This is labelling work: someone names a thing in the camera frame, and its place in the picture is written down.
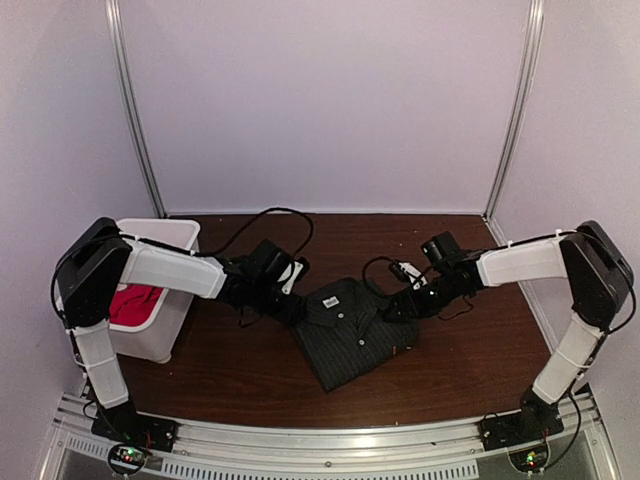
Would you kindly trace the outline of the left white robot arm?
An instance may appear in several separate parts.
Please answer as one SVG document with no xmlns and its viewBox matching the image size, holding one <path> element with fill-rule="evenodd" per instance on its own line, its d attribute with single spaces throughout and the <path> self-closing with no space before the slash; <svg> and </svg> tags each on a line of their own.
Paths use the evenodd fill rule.
<svg viewBox="0 0 640 480">
<path fill-rule="evenodd" d="M 269 240 L 251 253 L 226 258 L 170 246 L 123 232 L 101 217 L 56 263 L 50 302 L 82 360 L 106 429 L 123 444 L 144 433 L 108 332 L 112 299 L 120 285 L 184 292 L 242 310 L 250 308 L 284 324 L 304 307 L 293 287 L 309 269 L 306 258 Z"/>
</svg>

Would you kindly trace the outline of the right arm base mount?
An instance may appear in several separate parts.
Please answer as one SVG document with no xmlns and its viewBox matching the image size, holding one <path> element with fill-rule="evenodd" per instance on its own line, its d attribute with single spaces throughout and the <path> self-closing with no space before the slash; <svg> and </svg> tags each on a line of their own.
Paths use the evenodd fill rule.
<svg viewBox="0 0 640 480">
<path fill-rule="evenodd" d="M 477 427 L 486 451 L 542 441 L 546 435 L 561 433 L 559 402 L 546 403 L 529 388 L 520 399 L 520 409 L 514 413 L 490 412 Z"/>
</svg>

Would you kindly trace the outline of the dark pinstriped shirt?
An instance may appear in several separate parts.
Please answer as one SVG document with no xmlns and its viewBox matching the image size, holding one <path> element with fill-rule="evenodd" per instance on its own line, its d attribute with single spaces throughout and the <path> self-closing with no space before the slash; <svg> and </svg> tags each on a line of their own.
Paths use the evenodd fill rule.
<svg viewBox="0 0 640 480">
<path fill-rule="evenodd" d="M 324 392 L 371 372 L 413 346 L 418 325 L 385 321 L 386 306 L 362 281 L 350 277 L 307 296 L 306 315 L 292 326 L 292 333 Z"/>
</svg>

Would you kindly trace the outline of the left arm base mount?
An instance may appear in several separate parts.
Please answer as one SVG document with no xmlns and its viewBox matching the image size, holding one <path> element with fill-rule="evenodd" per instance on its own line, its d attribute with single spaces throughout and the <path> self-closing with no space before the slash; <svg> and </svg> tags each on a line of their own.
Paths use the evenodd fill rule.
<svg viewBox="0 0 640 480">
<path fill-rule="evenodd" d="M 111 408 L 96 401 L 96 407 L 91 426 L 94 435 L 149 450 L 172 451 L 178 430 L 176 421 L 141 414 L 130 397 Z"/>
</svg>

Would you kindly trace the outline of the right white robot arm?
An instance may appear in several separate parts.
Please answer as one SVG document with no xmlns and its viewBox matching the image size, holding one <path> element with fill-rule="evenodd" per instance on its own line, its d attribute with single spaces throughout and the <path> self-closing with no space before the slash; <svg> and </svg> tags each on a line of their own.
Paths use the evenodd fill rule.
<svg viewBox="0 0 640 480">
<path fill-rule="evenodd" d="M 634 273 L 596 221 L 506 245 L 470 250 L 444 232 L 421 247 L 436 275 L 401 270 L 408 286 L 389 298 L 383 317 L 404 322 L 434 317 L 453 301 L 507 284 L 566 281 L 570 320 L 550 359 L 522 398 L 513 419 L 519 440 L 535 440 L 551 424 L 551 407 L 569 393 L 593 363 L 604 341 L 621 330 L 614 321 L 625 304 L 635 306 Z"/>
</svg>

